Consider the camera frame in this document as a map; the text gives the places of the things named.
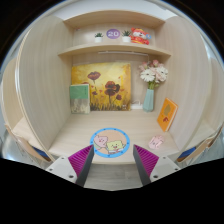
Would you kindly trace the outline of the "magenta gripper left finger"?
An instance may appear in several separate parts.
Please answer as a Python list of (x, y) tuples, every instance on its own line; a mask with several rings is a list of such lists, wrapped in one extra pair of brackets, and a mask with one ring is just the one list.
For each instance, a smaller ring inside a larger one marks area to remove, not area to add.
[(89, 145), (69, 157), (61, 156), (47, 171), (83, 187), (94, 156), (94, 147)]

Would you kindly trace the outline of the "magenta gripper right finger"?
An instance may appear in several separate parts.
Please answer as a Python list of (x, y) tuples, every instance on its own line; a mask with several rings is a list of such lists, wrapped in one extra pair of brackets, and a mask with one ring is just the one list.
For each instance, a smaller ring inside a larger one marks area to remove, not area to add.
[(168, 157), (158, 157), (138, 145), (133, 146), (133, 156), (143, 186), (180, 170)]

